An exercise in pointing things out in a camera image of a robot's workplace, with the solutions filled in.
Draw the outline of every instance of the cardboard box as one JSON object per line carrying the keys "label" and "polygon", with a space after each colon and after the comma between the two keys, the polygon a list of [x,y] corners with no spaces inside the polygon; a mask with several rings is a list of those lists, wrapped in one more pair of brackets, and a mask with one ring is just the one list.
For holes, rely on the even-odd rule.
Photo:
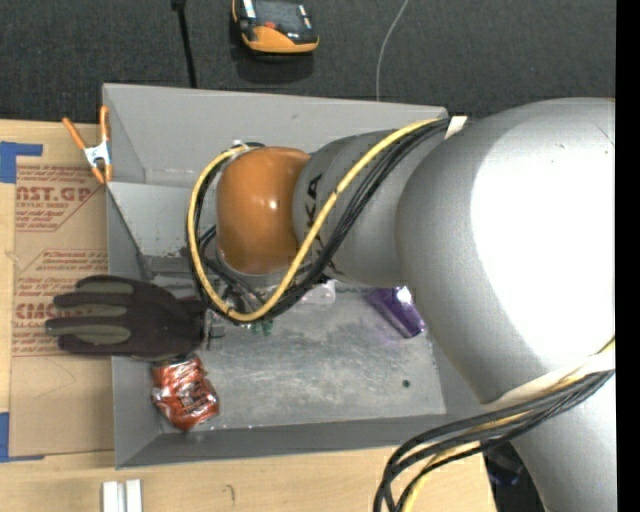
{"label": "cardboard box", "polygon": [[[95,126],[78,128],[95,143]],[[64,354],[43,328],[61,314],[53,296],[108,269],[104,187],[61,123],[0,121],[0,140],[42,146],[40,157],[18,156],[15,184],[2,184],[0,348],[3,367],[12,362],[8,400],[9,372],[2,372],[0,408],[10,408],[9,454],[109,449],[109,358]]]}

